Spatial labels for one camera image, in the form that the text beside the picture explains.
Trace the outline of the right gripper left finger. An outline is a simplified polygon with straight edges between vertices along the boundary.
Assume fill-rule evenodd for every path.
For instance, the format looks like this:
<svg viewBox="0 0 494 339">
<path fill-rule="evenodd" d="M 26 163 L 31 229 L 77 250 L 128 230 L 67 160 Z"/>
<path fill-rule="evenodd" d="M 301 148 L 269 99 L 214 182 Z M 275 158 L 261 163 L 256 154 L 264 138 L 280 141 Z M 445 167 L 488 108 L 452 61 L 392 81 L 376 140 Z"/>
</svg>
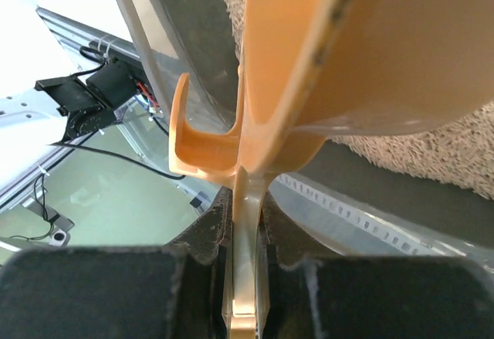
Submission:
<svg viewBox="0 0 494 339">
<path fill-rule="evenodd" d="M 224 338 L 232 192 L 163 246 L 33 248 L 1 269 L 3 338 Z"/>
</svg>

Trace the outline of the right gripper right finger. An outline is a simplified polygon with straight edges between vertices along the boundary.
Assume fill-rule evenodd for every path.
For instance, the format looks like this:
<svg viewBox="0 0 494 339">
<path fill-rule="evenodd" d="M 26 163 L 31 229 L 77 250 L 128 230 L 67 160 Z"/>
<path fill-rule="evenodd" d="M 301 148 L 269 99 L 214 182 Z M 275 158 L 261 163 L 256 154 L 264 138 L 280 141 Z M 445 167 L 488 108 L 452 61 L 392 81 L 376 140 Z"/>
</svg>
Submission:
<svg viewBox="0 0 494 339">
<path fill-rule="evenodd" d="M 266 196 L 264 338 L 491 338 L 493 283 L 444 256 L 340 256 Z"/>
</svg>

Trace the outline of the dark grey litter box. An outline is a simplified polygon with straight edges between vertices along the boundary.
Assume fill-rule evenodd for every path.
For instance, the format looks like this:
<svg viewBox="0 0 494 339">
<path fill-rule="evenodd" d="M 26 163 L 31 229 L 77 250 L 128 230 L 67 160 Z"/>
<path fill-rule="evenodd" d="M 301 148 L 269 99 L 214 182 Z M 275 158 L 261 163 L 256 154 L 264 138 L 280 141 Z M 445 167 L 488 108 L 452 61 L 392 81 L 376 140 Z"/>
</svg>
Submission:
<svg viewBox="0 0 494 339">
<path fill-rule="evenodd" d="M 178 76 L 190 72 L 187 119 L 224 133 L 235 118 L 235 41 L 224 0 L 117 0 L 164 112 Z M 359 253 L 493 256 L 493 203 L 455 185 L 376 167 L 326 142 L 303 169 L 270 190 L 315 236 Z"/>
</svg>

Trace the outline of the yellow litter scoop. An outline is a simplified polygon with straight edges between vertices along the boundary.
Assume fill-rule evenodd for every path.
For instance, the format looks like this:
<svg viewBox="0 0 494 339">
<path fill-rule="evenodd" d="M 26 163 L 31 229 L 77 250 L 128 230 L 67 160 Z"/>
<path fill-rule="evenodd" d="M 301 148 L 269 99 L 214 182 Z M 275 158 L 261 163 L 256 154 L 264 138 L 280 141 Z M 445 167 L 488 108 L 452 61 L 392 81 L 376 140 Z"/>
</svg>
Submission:
<svg viewBox="0 0 494 339">
<path fill-rule="evenodd" d="M 236 119 L 225 134 L 171 108 L 172 171 L 233 191 L 230 338 L 259 336 L 257 256 L 269 184 L 333 135 L 428 131 L 493 98 L 493 0 L 246 0 Z"/>
</svg>

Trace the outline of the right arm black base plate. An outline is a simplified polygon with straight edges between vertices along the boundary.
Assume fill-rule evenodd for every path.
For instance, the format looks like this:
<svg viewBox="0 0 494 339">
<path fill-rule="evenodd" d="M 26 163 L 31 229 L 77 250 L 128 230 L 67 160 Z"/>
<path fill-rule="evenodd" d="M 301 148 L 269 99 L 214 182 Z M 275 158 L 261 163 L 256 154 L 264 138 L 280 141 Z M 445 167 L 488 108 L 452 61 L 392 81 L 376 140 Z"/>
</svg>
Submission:
<svg viewBox="0 0 494 339">
<path fill-rule="evenodd" d="M 35 89 L 58 103 L 57 111 L 67 119 L 62 141 L 68 142 L 118 121 L 116 111 L 147 81 L 144 71 L 122 59 L 112 59 L 86 80 L 64 76 L 38 80 Z"/>
</svg>

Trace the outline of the aluminium mounting rail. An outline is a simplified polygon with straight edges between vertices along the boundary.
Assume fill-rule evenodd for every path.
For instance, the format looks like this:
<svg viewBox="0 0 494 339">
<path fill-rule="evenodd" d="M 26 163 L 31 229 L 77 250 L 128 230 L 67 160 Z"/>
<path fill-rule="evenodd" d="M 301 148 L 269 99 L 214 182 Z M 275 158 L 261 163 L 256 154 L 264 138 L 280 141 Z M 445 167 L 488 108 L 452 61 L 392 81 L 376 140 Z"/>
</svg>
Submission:
<svg viewBox="0 0 494 339">
<path fill-rule="evenodd" d="M 135 66 L 138 64 L 136 50 L 129 42 L 44 8 L 39 8 L 36 12 L 61 46 L 71 53 L 87 46 L 129 61 Z M 147 132 L 144 121 L 149 120 L 163 132 L 167 130 L 167 125 L 163 118 L 149 114 L 147 106 L 142 97 L 131 98 L 116 111 L 118 121 L 113 126 L 132 147 L 143 166 L 165 172 L 167 157 L 159 158 L 160 151 L 151 147 L 151 134 Z M 6 149 L 9 144 L 13 144 L 17 149 L 46 144 L 48 139 L 54 138 L 60 131 L 61 121 L 55 116 L 54 104 L 46 97 L 38 97 L 34 89 L 13 97 L 3 97 L 1 149 Z M 53 148 L 48 154 L 35 160 L 31 159 L 14 175 L 1 180 L 1 211 L 6 212 L 18 204 L 30 205 L 28 184 L 34 182 L 36 175 L 42 174 L 44 170 L 63 159 L 69 150 L 67 147 Z"/>
</svg>

